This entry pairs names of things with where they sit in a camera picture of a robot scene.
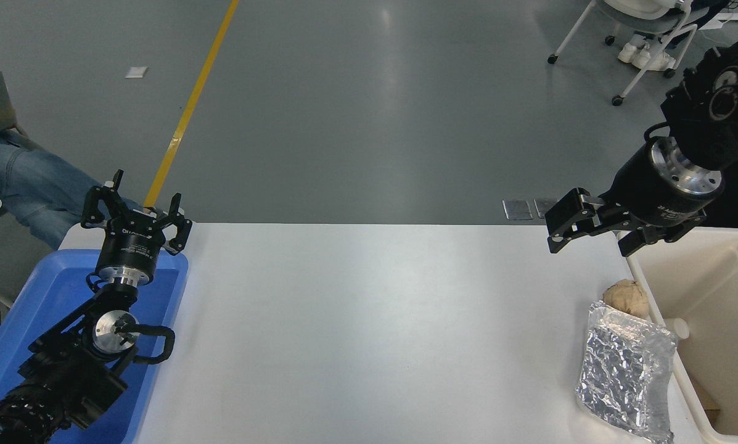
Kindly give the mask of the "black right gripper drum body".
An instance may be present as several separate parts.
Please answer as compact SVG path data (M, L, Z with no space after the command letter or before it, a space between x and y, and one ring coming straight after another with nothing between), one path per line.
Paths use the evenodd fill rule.
M676 143L647 143L617 172L606 200L644 224L673 227L709 203L710 171Z

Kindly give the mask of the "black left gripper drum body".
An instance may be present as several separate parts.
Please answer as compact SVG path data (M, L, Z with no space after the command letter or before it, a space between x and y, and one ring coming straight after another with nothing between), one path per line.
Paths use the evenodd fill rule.
M129 213L112 218L105 228L96 275L110 280L125 269L132 269L141 280L152 280L165 242L163 228L148 214Z

